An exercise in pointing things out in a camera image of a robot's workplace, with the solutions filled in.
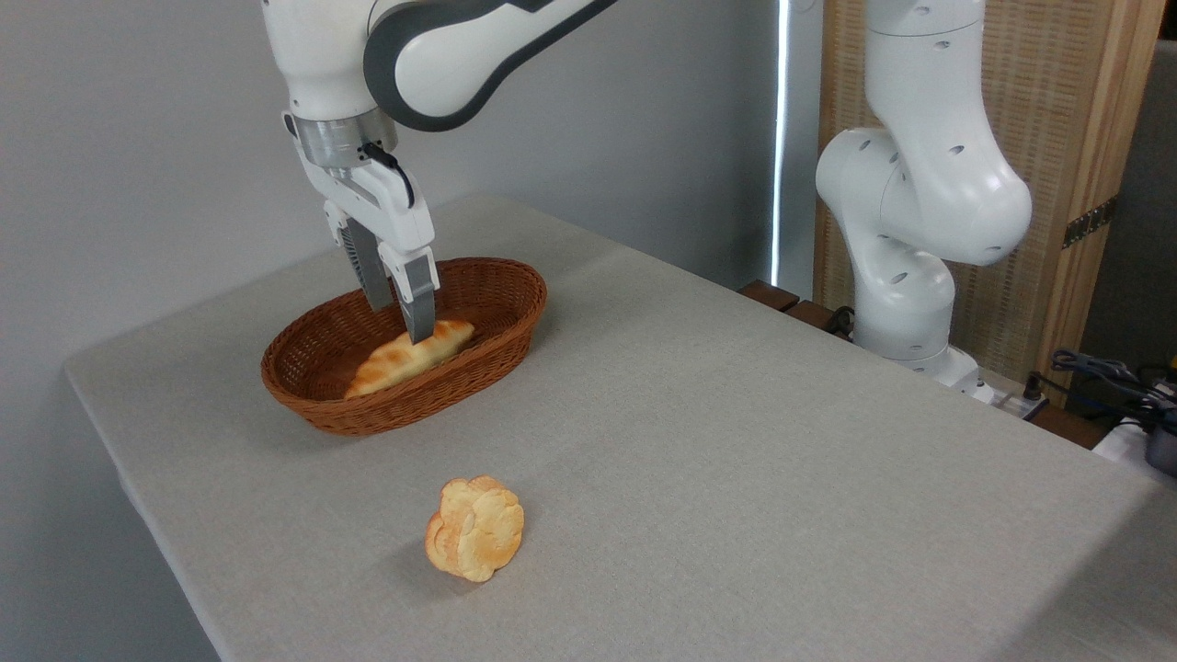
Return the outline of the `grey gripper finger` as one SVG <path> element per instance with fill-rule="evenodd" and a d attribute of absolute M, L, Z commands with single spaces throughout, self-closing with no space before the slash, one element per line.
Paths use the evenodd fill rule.
<path fill-rule="evenodd" d="M 370 307 L 381 311 L 394 305 L 394 289 L 390 286 L 378 252 L 377 237 L 363 223 L 345 213 L 335 201 L 325 201 L 324 211 L 335 243 L 350 257 L 350 267 L 353 269 Z"/>
<path fill-rule="evenodd" d="M 435 257 L 428 245 L 408 251 L 395 250 L 390 243 L 378 244 L 378 253 L 394 282 L 408 340 L 413 344 L 432 337 L 435 331 L 435 292 L 439 289 Z"/>

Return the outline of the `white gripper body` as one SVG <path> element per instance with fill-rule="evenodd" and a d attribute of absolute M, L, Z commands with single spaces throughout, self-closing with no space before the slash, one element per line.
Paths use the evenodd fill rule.
<path fill-rule="evenodd" d="M 383 151 L 383 137 L 364 137 L 350 145 L 345 155 L 352 155 L 348 168 L 322 168 L 307 158 L 302 143 L 293 138 L 302 168 L 313 188 L 325 200 L 335 201 L 350 217 L 361 221 L 383 243 L 407 253 L 430 246 L 435 239 L 428 205 L 417 188 L 415 178 L 401 168 L 390 168 L 386 163 L 371 159 L 365 148 Z"/>

